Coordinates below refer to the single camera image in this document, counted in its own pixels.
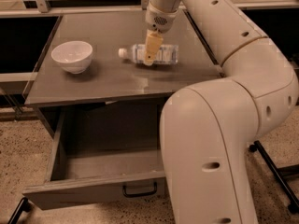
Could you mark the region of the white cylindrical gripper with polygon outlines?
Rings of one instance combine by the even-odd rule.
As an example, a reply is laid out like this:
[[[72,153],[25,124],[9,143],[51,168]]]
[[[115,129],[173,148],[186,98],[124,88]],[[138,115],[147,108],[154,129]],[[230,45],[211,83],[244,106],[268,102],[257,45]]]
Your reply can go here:
[[[166,7],[158,7],[149,2],[145,17],[148,27],[143,60],[145,65],[153,65],[160,46],[164,41],[161,34],[171,29],[177,14],[178,3],[168,4]]]

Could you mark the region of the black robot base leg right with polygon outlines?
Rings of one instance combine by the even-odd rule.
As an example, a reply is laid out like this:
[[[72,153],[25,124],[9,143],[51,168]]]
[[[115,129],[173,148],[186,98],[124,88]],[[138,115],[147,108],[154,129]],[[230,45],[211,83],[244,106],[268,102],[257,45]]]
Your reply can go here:
[[[291,165],[291,166],[285,166],[277,168],[277,166],[274,164],[268,153],[265,151],[262,143],[260,141],[254,141],[249,146],[250,152],[256,152],[258,151],[260,155],[262,156],[263,160],[267,164],[268,168],[274,175],[276,181],[280,184],[282,187],[284,193],[287,195],[290,204],[288,205],[288,210],[292,214],[298,214],[299,213],[299,199],[293,192],[292,188],[289,186],[287,179],[291,178],[292,176],[299,176],[299,165]]]

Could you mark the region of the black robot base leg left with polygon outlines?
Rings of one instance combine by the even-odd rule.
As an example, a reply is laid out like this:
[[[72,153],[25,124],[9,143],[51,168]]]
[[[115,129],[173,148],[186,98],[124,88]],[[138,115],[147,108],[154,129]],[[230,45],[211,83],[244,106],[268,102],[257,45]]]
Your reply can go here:
[[[7,224],[17,224],[21,214],[23,212],[29,213],[31,210],[32,205],[29,200],[26,197],[21,198]]]

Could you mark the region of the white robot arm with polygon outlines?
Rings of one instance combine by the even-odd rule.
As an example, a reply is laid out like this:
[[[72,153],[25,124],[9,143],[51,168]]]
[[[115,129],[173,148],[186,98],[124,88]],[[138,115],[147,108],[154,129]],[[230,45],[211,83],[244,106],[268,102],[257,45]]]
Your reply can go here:
[[[230,0],[149,0],[147,52],[184,5],[221,66],[220,79],[192,84],[165,103],[164,171],[176,224],[258,224],[247,146],[293,111],[297,76],[275,43]]]

